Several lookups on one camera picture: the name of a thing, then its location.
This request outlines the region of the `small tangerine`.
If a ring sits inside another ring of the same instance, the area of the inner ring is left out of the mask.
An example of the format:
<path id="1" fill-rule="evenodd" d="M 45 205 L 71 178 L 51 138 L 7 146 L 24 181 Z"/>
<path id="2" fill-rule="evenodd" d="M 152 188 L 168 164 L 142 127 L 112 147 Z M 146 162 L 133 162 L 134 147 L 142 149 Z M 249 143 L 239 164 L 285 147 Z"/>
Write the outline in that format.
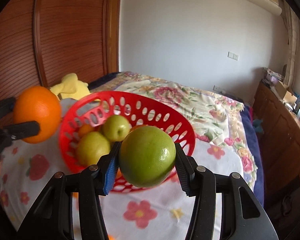
<path id="1" fill-rule="evenodd" d="M 83 124 L 78 130 L 78 137 L 82 138 L 86 134 L 93 132 L 94 130 L 95 130 L 94 127 L 91 126 L 90 124 Z"/>

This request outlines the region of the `stack of magazines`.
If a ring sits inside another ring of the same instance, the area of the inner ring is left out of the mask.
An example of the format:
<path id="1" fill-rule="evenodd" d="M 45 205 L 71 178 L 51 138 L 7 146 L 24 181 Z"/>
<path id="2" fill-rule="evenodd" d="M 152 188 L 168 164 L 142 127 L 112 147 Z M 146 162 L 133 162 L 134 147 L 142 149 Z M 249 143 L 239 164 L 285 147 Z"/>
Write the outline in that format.
<path id="1" fill-rule="evenodd" d="M 263 79 L 270 85 L 270 86 L 275 86 L 279 81 L 283 82 L 284 77 L 277 72 L 272 71 L 269 68 L 263 67 L 262 68 L 264 77 Z"/>

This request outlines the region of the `wooden sliding wardrobe door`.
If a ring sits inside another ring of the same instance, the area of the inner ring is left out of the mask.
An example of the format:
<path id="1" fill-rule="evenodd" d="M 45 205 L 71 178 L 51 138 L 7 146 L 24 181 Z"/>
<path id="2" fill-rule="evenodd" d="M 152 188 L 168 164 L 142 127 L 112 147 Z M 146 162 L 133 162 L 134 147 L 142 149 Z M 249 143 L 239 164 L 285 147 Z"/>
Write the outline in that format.
<path id="1" fill-rule="evenodd" d="M 119 70 L 120 0 L 0 0 L 0 100 Z"/>

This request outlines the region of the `cardboard box on sideboard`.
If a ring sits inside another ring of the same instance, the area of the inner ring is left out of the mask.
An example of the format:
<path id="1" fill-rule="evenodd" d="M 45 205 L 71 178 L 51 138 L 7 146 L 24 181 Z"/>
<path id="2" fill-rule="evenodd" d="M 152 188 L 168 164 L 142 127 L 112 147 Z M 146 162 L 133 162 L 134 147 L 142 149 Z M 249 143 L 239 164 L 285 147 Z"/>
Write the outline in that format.
<path id="1" fill-rule="evenodd" d="M 289 91 L 289 88 L 287 85 L 282 83 L 281 81 L 278 81 L 275 85 L 275 90 L 278 93 L 280 99 L 282 99 L 284 102 L 294 105 L 294 103 L 297 101 L 297 97 Z"/>

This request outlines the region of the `patterned beige curtain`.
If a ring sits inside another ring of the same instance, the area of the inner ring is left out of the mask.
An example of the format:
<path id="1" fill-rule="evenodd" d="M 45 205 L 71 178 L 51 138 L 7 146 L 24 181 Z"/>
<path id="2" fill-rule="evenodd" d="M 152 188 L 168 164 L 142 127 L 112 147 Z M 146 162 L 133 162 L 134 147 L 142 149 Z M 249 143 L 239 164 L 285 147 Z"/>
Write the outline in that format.
<path id="1" fill-rule="evenodd" d="M 286 16 L 286 24 L 288 30 L 288 61 L 286 74 L 284 78 L 284 84 L 286 84 L 289 88 L 293 87 L 294 79 L 295 79 L 295 68 L 296 68 L 296 56 L 298 53 L 299 46 L 299 18 L 296 13 L 293 11 L 291 6 L 283 0 L 284 8 L 285 8 L 285 16 Z"/>

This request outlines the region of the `red perforated plastic fruit basket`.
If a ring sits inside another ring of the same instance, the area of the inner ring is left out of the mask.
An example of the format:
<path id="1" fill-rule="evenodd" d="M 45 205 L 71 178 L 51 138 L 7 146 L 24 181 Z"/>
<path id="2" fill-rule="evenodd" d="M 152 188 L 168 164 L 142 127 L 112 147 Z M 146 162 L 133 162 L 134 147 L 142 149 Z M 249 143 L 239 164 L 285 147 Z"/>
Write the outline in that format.
<path id="1" fill-rule="evenodd" d="M 105 196 L 155 187 L 174 175 L 177 153 L 192 155 L 194 130 L 178 111 L 127 92 L 98 92 L 67 111 L 62 158 L 78 180 Z"/>

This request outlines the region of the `green apple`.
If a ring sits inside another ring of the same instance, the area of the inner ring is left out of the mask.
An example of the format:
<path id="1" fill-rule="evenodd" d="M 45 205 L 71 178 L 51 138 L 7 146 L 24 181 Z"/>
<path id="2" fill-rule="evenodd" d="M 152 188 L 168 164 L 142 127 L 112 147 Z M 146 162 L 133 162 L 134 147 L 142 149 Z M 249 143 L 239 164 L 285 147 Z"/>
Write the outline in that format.
<path id="1" fill-rule="evenodd" d="M 120 171 L 136 187 L 161 184 L 174 167 L 176 156 L 172 138 L 154 126 L 142 126 L 130 132 L 119 152 Z"/>

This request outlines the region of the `floral bed quilt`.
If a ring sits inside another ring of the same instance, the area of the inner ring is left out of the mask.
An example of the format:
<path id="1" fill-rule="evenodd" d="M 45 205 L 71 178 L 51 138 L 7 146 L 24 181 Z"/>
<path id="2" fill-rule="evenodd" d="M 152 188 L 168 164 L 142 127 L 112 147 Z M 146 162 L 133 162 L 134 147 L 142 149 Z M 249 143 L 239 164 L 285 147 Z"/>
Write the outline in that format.
<path id="1" fill-rule="evenodd" d="M 134 72 L 107 74 L 88 85 L 94 93 L 119 90 L 147 96 L 180 112 L 195 136 L 218 147 L 233 148 L 242 160 L 243 174 L 260 203 L 264 203 L 264 176 L 250 107 L 214 92 Z"/>

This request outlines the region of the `yellow plush toy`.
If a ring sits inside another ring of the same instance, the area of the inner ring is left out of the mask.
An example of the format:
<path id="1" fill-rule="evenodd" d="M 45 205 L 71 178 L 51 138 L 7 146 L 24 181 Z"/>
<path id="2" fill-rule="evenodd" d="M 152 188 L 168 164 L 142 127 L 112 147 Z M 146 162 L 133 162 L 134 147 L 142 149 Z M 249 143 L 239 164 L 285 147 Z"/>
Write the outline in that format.
<path id="1" fill-rule="evenodd" d="M 62 77 L 61 83 L 54 85 L 50 91 L 61 99 L 80 100 L 90 95 L 88 83 L 80 81 L 75 73 L 70 73 Z"/>

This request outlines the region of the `yellow-green pear with stem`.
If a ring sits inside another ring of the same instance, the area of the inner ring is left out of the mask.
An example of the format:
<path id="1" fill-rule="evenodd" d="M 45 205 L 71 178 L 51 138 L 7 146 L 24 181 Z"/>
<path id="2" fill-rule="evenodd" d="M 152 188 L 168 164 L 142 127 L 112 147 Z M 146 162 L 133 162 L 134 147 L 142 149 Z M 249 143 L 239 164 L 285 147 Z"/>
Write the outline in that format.
<path id="1" fill-rule="evenodd" d="M 84 135 L 77 145 L 76 158 L 80 165 L 88 167 L 110 152 L 110 142 L 100 132 Z"/>

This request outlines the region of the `large orange in basket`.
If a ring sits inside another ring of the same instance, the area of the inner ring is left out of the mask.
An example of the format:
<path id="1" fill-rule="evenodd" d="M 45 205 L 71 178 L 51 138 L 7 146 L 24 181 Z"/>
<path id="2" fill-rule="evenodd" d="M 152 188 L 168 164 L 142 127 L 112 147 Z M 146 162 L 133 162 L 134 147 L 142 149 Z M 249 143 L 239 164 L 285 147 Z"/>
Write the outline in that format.
<path id="1" fill-rule="evenodd" d="M 130 129 L 130 132 L 132 132 L 132 131 L 134 131 L 134 130 L 140 128 L 140 127 L 144 127 L 144 126 L 146 126 L 146 125 L 136 125 L 136 126 L 134 126 L 134 127 L 132 127 L 132 128 Z M 122 175 L 122 173 L 121 173 L 121 170 L 118 169 L 117 175 L 116 175 L 116 179 L 120 179 L 121 177 L 123 177 L 123 175 Z"/>

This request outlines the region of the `white wall switch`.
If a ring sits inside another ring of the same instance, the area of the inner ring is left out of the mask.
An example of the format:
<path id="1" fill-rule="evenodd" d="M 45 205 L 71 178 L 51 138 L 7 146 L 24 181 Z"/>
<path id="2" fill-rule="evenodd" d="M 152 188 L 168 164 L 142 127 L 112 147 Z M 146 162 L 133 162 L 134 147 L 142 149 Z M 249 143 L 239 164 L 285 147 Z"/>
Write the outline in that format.
<path id="1" fill-rule="evenodd" d="M 239 56 L 237 54 L 232 53 L 232 52 L 229 51 L 228 52 L 228 58 L 233 59 L 235 61 L 238 61 Z"/>

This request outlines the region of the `long wooden sideboard cabinet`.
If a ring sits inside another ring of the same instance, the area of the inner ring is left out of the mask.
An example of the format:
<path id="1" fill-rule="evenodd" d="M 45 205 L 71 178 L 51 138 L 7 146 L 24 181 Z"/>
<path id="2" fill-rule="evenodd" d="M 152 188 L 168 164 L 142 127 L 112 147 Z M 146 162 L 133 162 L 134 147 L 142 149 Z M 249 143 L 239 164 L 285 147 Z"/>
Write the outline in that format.
<path id="1" fill-rule="evenodd" d="M 262 82 L 252 108 L 254 116 L 262 120 L 259 147 L 265 198 L 284 196 L 300 185 L 300 122 Z"/>

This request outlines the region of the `round yellow-green apple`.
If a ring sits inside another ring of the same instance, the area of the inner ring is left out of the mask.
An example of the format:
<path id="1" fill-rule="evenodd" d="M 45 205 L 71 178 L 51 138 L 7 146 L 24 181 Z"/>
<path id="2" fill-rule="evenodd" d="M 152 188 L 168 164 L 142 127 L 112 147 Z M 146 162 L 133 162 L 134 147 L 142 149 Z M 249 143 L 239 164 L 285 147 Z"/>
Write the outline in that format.
<path id="1" fill-rule="evenodd" d="M 110 142 L 123 141 L 130 132 L 130 123 L 124 116 L 112 115 L 102 125 L 102 132 Z"/>

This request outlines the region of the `large orange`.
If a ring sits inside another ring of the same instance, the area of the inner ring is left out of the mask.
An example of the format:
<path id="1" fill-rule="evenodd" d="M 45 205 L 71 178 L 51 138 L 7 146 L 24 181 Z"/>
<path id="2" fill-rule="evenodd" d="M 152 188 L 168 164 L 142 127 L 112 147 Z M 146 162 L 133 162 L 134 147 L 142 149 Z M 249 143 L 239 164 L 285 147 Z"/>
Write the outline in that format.
<path id="1" fill-rule="evenodd" d="M 42 86 L 25 89 L 18 96 L 13 109 L 15 124 L 36 121 L 40 126 L 38 135 L 23 140 L 29 144 L 38 144 L 52 137 L 58 129 L 61 116 L 62 108 L 57 96 Z"/>
<path id="2" fill-rule="evenodd" d="M 132 131 L 134 131 L 134 130 L 140 128 L 140 127 L 144 127 L 144 126 L 146 126 L 146 125 L 136 125 L 136 126 L 134 126 L 134 127 L 132 127 L 132 128 L 130 129 L 130 132 L 132 132 Z M 123 177 L 123 175 L 122 175 L 122 173 L 121 173 L 121 170 L 118 169 L 117 175 L 116 175 L 116 179 L 120 179 L 121 177 Z"/>

